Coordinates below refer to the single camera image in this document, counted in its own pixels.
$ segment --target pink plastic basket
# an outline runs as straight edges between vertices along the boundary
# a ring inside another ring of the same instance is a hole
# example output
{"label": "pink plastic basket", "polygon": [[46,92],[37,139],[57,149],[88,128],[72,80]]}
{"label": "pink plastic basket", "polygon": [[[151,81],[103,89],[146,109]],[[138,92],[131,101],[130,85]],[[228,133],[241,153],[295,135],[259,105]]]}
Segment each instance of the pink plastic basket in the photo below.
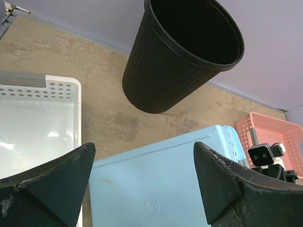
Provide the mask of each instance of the pink plastic basket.
{"label": "pink plastic basket", "polygon": [[303,128],[300,125],[255,112],[251,112],[235,125],[251,168],[255,166],[248,155],[248,149],[253,145],[250,129],[255,129],[259,144],[284,144],[286,152],[282,160],[286,170],[293,169],[299,178],[303,178],[303,151],[299,149],[299,144],[303,143]]}

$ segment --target bucket rim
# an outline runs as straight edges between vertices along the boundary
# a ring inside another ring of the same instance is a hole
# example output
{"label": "bucket rim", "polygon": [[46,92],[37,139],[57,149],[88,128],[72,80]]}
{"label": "bucket rim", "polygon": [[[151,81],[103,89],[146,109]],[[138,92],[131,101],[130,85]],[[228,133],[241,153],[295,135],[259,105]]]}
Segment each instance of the bucket rim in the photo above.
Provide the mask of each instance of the bucket rim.
{"label": "bucket rim", "polygon": [[173,39],[168,32],[163,28],[159,20],[157,19],[153,9],[151,0],[144,0],[144,9],[145,13],[147,14],[147,18],[155,31],[155,33],[159,36],[159,38],[178,56],[183,58],[184,60],[200,67],[203,69],[208,70],[220,70],[220,71],[227,71],[235,67],[243,58],[244,56],[244,40],[241,34],[240,29],[238,28],[236,22],[233,20],[231,15],[224,9],[224,7],[217,2],[216,0],[206,0],[208,1],[213,7],[215,7],[227,20],[231,28],[233,29],[238,43],[238,55],[236,59],[229,64],[219,64],[211,61],[207,61],[203,58],[198,57],[197,55],[193,54],[192,52],[185,49],[181,46],[175,39]]}

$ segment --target embossed logo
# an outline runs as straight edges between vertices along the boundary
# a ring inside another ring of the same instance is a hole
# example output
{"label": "embossed logo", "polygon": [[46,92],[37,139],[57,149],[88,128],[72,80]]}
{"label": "embossed logo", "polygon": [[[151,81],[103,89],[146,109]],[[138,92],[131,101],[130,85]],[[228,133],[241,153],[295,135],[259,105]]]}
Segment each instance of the embossed logo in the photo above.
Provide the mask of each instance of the embossed logo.
{"label": "embossed logo", "polygon": [[148,199],[145,201],[144,208],[148,215],[155,216],[160,211],[160,204],[156,199]]}

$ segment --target white wall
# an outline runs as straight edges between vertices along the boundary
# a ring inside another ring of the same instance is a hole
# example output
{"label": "white wall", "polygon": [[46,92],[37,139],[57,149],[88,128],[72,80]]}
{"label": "white wall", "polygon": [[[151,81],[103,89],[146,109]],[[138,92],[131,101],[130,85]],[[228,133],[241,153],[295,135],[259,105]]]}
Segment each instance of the white wall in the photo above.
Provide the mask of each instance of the white wall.
{"label": "white wall", "polygon": [[303,105],[285,113],[286,120],[303,126]]}
{"label": "white wall", "polygon": [[3,15],[5,14],[6,10],[5,10],[5,4],[3,0],[0,0],[0,18],[3,17]]}
{"label": "white wall", "polygon": [[[274,108],[303,105],[303,1],[219,0],[242,31],[243,60],[211,80]],[[130,52],[143,0],[11,0],[33,15]]]}

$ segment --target white plastic basket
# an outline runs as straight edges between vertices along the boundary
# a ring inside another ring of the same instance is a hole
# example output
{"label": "white plastic basket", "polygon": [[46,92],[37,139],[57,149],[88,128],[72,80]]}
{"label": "white plastic basket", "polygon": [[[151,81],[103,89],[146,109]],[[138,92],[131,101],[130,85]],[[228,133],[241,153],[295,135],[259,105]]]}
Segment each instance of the white plastic basket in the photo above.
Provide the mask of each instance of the white plastic basket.
{"label": "white plastic basket", "polygon": [[78,80],[0,70],[0,104],[0,179],[81,145]]}

